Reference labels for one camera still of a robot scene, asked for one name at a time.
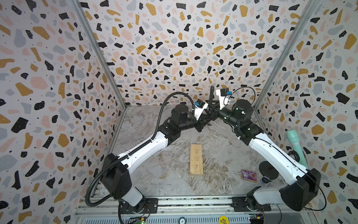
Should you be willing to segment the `steel claw hammer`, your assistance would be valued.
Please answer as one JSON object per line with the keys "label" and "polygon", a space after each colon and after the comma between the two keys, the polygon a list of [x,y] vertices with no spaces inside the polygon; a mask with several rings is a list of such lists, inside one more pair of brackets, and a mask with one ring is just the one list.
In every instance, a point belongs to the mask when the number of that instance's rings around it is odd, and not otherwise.
{"label": "steel claw hammer", "polygon": [[209,100],[208,100],[208,111],[211,113],[212,109],[214,108],[215,104],[213,103],[214,99],[214,86],[210,86],[210,93],[209,93]]}

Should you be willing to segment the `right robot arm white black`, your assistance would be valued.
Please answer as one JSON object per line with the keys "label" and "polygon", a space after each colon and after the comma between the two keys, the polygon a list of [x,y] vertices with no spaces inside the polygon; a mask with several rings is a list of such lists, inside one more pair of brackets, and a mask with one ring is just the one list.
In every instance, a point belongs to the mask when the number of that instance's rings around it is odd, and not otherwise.
{"label": "right robot arm white black", "polygon": [[263,156],[279,172],[286,185],[281,187],[256,187],[247,193],[246,206],[252,211],[265,204],[286,204],[294,211],[301,211],[318,195],[321,174],[316,169],[307,169],[283,152],[254,122],[254,111],[247,100],[238,100],[232,109],[219,103],[209,102],[212,118],[229,124],[239,140]]}

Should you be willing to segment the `light wooden block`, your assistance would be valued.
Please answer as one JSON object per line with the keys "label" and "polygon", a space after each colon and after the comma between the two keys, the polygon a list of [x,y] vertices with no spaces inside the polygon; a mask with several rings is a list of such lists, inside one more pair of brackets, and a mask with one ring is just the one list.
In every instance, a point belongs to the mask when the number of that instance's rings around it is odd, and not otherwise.
{"label": "light wooden block", "polygon": [[190,175],[203,175],[203,154],[201,144],[191,144]]}

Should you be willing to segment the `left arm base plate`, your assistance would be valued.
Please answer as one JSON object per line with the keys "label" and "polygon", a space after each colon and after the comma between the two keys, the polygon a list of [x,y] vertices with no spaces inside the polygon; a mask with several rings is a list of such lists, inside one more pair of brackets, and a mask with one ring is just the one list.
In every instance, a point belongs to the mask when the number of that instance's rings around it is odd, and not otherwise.
{"label": "left arm base plate", "polygon": [[136,206],[131,206],[129,203],[121,200],[119,203],[121,214],[156,214],[158,211],[158,198],[145,198]]}

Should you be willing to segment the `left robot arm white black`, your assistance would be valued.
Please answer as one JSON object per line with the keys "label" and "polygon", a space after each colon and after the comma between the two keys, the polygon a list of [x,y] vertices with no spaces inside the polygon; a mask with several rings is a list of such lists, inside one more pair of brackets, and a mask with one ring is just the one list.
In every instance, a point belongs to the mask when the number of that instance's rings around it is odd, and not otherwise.
{"label": "left robot arm white black", "polygon": [[131,174],[134,170],[153,154],[176,141],[182,131],[194,128],[201,132],[216,117],[216,112],[217,109],[206,102],[196,102],[193,110],[179,104],[152,137],[121,155],[109,154],[104,160],[99,180],[110,197],[123,200],[140,212],[145,205],[145,196],[132,184]]}

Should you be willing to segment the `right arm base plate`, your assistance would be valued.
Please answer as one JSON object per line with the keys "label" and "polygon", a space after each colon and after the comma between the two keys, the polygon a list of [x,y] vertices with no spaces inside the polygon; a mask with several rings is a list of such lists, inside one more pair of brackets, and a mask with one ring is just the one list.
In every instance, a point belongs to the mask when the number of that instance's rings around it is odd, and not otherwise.
{"label": "right arm base plate", "polygon": [[266,212],[271,211],[271,206],[268,204],[255,204],[253,207],[249,206],[246,197],[232,197],[231,207],[235,212]]}

